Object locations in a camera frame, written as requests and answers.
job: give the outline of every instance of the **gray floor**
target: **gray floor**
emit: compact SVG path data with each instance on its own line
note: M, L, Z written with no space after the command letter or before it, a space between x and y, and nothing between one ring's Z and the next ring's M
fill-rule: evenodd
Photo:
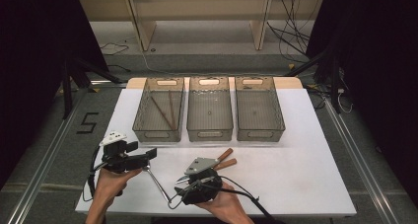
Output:
M283 23L272 23L275 27L283 27ZM160 22L153 36L150 50L140 53L134 34L126 23L92 23L100 45L108 42L127 44L129 48L115 55L105 57L110 66L110 72L122 79L175 73L180 76L193 74L245 74L258 73L282 75L289 71L289 64L299 63L286 59L286 53L297 60L306 60L295 51L287 49L277 38L267 30L264 48L256 51L253 48L252 36L247 22ZM309 23L306 34L312 28ZM120 48L107 47L104 54L114 54ZM299 77L304 84L313 84L314 68L304 72ZM93 80L101 78L90 74ZM80 197L91 155L95 146L102 140L108 121L110 120L117 97L123 85L100 84L94 86L97 90L77 90L74 87L75 102L79 102L77 112L69 124L68 131L62 138L56 157L51 161L47 175L41 183L34 202L24 223L83 223L84 214L76 213L74 207ZM287 223L388 223L382 218L380 210L374 203L374 196L362 180L356 163L339 134L330 108L323 105L323 98L311 94L313 107L318 107L316 114L343 181L357 208L358 214L349 218L319 218L319 217L284 217ZM350 105L347 98L341 98L343 105ZM63 96L57 92L48 117L43 122L41 132L29 147L16 167L13 175L0 192L0 223L7 223L15 205L22 197L28 184L36 174L42 158L50 145L56 141L55 134L65 120L63 115ZM81 133L91 129L83 125L85 115L90 114L86 121L95 122L92 133ZM418 210L398 182L394 173L386 163L384 156L377 151L373 137L362 121L355 108L343 112L341 118L347 125L356 146L365 158L366 165L376 179L377 184L387 198L397 223L418 223ZM149 224L158 219L145 216L112 216L108 223L142 223ZM177 223L177 219L168 219L166 223Z

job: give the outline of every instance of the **black curtain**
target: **black curtain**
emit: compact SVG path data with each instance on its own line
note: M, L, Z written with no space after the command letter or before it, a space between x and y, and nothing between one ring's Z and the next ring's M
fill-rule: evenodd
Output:
M356 108L416 206L417 16L417 0L373 0L344 60Z
M107 71L79 0L0 0L0 187L60 87L66 57Z

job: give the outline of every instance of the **white mount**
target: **white mount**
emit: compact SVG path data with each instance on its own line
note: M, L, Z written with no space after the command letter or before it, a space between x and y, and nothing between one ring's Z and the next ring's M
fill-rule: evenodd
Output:
M119 133L116 131L112 131L108 136L106 136L104 138L104 140L102 140L102 142L100 143L101 146L106 146L110 143L114 143L120 140L123 140L127 138L126 134L123 133Z

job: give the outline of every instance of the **wooden handle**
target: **wooden handle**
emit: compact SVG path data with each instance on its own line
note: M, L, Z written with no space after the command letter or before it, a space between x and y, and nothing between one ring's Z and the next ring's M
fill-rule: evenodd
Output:
M175 118L174 118L174 109L173 109L173 97L172 91L169 90L169 99L170 99L170 113L172 114L172 130L175 130Z
M225 151L219 158L218 158L218 160L219 160L219 162L222 162L222 161L224 161L228 156L230 156L230 154L231 153L233 153L234 152L234 150L232 149L232 148L228 148L228 150L227 151Z
M215 171L219 171L221 169L227 168L227 167L231 167L232 165L237 163L237 159L233 158L231 160L228 160L226 162L220 163L218 165L216 165L213 170Z
M161 110L161 108L158 106L156 100L153 98L153 96L151 96L151 100L154 102L155 106L157 107L158 111L160 112L160 114L163 116L164 120L166 121L166 123L169 125L169 127L172 130L175 130L175 128L173 127L173 125L169 122L169 120L166 118L166 114Z

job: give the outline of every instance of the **white cable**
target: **white cable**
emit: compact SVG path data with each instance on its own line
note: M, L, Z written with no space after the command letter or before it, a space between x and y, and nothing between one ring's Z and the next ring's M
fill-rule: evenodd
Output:
M350 111L346 111L346 110L344 110L344 108L342 107L342 105L341 105L341 102L340 102L340 97L341 97L341 94L342 93L340 93L340 94L338 94L338 104L339 104L339 106L341 107L341 109L344 111L344 112L346 112L346 113L349 113L349 112L351 112L352 110L353 110L353 104L351 104L351 106L350 106Z

